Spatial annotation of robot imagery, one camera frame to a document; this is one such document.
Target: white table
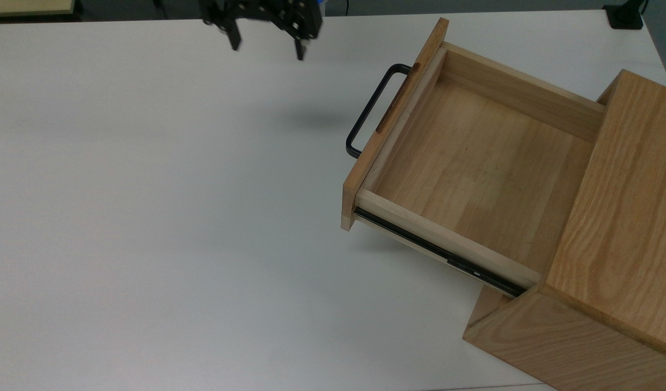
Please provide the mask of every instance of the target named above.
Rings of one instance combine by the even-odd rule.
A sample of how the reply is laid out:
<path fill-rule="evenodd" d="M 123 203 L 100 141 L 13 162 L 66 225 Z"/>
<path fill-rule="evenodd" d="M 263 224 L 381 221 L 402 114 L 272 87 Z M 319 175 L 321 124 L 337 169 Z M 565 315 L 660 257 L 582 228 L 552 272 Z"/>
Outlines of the white table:
<path fill-rule="evenodd" d="M 238 53 L 197 20 L 0 25 L 0 389 L 538 383 L 462 341 L 478 282 L 339 228 L 348 129 L 438 16 L 325 19 L 305 62 L 259 22 Z M 603 11 L 442 16 L 592 99 L 666 85 Z"/>

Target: wood grain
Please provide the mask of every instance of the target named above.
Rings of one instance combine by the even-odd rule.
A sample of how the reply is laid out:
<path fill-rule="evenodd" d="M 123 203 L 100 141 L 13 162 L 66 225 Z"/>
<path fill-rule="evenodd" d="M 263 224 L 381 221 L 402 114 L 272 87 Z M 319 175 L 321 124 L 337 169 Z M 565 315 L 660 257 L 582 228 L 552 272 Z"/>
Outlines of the wood grain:
<path fill-rule="evenodd" d="M 0 17 L 70 14 L 74 0 L 0 0 Z"/>
<path fill-rule="evenodd" d="M 449 51 L 442 77 L 538 119 L 584 141 L 593 142 L 605 107 L 481 55 L 442 43 Z"/>
<path fill-rule="evenodd" d="M 396 94 L 392 104 L 388 107 L 382 121 L 378 124 L 377 131 L 372 134 L 357 162 L 352 167 L 350 174 L 347 176 L 345 183 L 343 183 L 341 226 L 344 230 L 350 230 L 354 221 L 354 196 L 362 186 L 374 160 L 388 138 L 390 129 L 395 126 L 410 96 L 415 91 L 415 87 L 424 75 L 424 70 L 439 49 L 441 42 L 444 41 L 448 25 L 449 21 L 443 18 L 440 18 L 436 23 L 434 30 L 432 30 L 427 42 L 424 43 L 424 47 L 422 47 L 420 54 L 417 56 L 417 60 L 415 60 L 413 70 L 407 79 L 405 79 L 403 86 L 398 91 L 398 94 Z"/>
<path fill-rule="evenodd" d="M 452 230 L 447 230 L 447 228 L 389 200 L 385 200 L 365 188 L 361 188 L 357 193 L 357 205 L 363 210 L 373 213 L 373 215 L 444 248 L 444 250 L 461 255 L 461 257 L 475 264 L 496 272 L 525 289 L 529 289 L 541 281 L 541 273 L 534 272 L 524 265 L 504 257 L 504 255 L 458 235 Z"/>
<path fill-rule="evenodd" d="M 666 87 L 618 77 L 543 293 L 666 353 Z"/>
<path fill-rule="evenodd" d="M 362 183 L 363 188 L 372 192 L 376 190 L 378 180 L 382 178 L 385 171 L 388 170 L 386 163 L 389 159 L 392 159 L 392 156 L 397 149 L 395 148 L 395 144 L 403 134 L 407 133 L 408 129 L 414 126 L 417 117 L 426 106 L 429 97 L 432 96 L 432 90 L 434 89 L 436 82 L 439 81 L 439 74 L 442 65 L 444 64 L 444 59 L 446 59 L 446 49 L 440 47 L 437 49 L 434 58 L 424 72 L 424 76 L 420 79 L 419 84 L 417 84 L 415 92 L 410 96 L 403 113 L 400 114 L 398 121 L 393 129 L 391 129 L 387 141 L 380 149 L 377 158 L 372 164 L 372 168 L 369 170 L 369 173 L 367 173 L 367 176 Z"/>
<path fill-rule="evenodd" d="M 482 287 L 480 295 L 477 297 L 475 306 L 472 309 L 470 318 L 467 321 L 467 327 L 472 327 L 482 319 L 493 314 L 495 311 L 504 307 L 504 305 L 511 302 L 512 299 L 507 297 L 491 287 Z"/>
<path fill-rule="evenodd" d="M 535 290 L 464 339 L 561 391 L 665 391 L 666 355 Z"/>
<path fill-rule="evenodd" d="M 548 269 L 591 144 L 440 79 L 376 193 L 529 269 Z"/>

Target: cabinet side panel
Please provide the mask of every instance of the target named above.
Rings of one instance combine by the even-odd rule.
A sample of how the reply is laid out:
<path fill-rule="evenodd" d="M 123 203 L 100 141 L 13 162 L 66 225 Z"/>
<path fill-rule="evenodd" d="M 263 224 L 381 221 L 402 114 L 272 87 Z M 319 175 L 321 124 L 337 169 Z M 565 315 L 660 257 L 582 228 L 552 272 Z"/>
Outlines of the cabinet side panel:
<path fill-rule="evenodd" d="M 464 339 L 561 391 L 666 390 L 666 355 L 531 290 Z"/>

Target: open drawer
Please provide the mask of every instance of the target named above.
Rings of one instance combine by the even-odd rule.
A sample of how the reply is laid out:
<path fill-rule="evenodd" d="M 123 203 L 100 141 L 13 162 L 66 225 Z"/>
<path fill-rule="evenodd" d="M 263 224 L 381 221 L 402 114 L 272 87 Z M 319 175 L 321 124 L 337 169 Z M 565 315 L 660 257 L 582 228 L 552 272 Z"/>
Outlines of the open drawer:
<path fill-rule="evenodd" d="M 517 297 L 548 270 L 605 113 L 443 42 L 439 20 L 343 186 L 355 220 Z"/>

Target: black object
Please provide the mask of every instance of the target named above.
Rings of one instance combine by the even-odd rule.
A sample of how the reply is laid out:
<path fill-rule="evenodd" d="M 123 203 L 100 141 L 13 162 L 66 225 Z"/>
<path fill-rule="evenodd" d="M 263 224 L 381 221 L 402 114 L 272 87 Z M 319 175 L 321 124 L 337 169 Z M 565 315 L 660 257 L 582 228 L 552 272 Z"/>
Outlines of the black object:
<path fill-rule="evenodd" d="M 352 127 L 352 130 L 350 131 L 350 135 L 347 136 L 347 140 L 345 141 L 345 149 L 347 149 L 347 153 L 350 154 L 353 158 L 357 159 L 359 158 L 359 155 L 362 154 L 362 151 L 359 149 L 355 148 L 352 146 L 352 141 L 354 141 L 354 138 L 357 137 L 357 133 L 359 133 L 359 129 L 362 128 L 362 125 L 364 124 L 364 121 L 367 119 L 369 116 L 369 113 L 371 113 L 372 109 L 374 108 L 374 105 L 376 101 L 378 100 L 378 97 L 380 97 L 380 94 L 382 94 L 383 89 L 385 88 L 385 85 L 388 84 L 388 81 L 390 80 L 390 77 L 392 77 L 394 74 L 397 73 L 402 73 L 402 74 L 409 74 L 410 70 L 412 68 L 409 65 L 405 64 L 394 64 L 391 65 L 390 68 L 388 68 L 387 71 L 385 71 L 385 75 L 383 75 L 383 79 L 380 80 L 380 83 L 378 84 L 377 89 L 374 91 L 374 94 L 372 94 L 371 99 L 369 99 L 369 102 L 367 105 L 364 107 L 364 110 L 362 110 L 362 113 L 359 115 L 359 118 L 357 119 L 357 122 L 355 122 L 354 126 Z"/>
<path fill-rule="evenodd" d="M 506 295 L 509 295 L 510 297 L 516 298 L 519 297 L 519 295 L 522 293 L 526 292 L 526 289 L 515 284 L 514 282 L 511 282 L 510 280 L 507 280 L 504 277 L 501 277 L 501 275 L 491 272 L 490 270 L 487 270 L 480 265 L 474 264 L 473 262 L 470 262 L 460 255 L 456 255 L 448 250 L 444 250 L 443 248 L 438 247 L 433 243 L 427 242 L 424 240 L 424 238 L 418 237 L 414 233 L 408 232 L 393 223 L 389 223 L 388 221 L 373 215 L 373 213 L 369 213 L 368 211 L 362 210 L 360 208 L 355 208 L 354 214 L 360 218 L 363 218 L 364 220 L 369 221 L 370 223 L 378 225 L 385 230 L 395 233 L 395 235 L 404 238 L 410 243 L 419 245 L 419 247 L 439 255 L 440 257 L 444 258 L 447 261 L 447 264 L 451 267 L 454 267 L 457 270 L 470 275 L 471 277 L 477 278 L 478 280 L 499 290 L 500 292 L 503 292 Z"/>
<path fill-rule="evenodd" d="M 200 0 L 200 12 L 205 24 L 214 24 L 239 49 L 241 34 L 236 19 L 256 19 L 272 22 L 295 39 L 296 57 L 303 60 L 306 43 L 318 37 L 323 19 L 317 0 Z"/>
<path fill-rule="evenodd" d="M 639 13 L 642 3 L 645 3 L 645 0 L 628 0 L 623 5 L 603 5 L 603 9 L 608 14 L 610 27 L 615 30 L 641 30 L 644 27 L 641 13 Z"/>

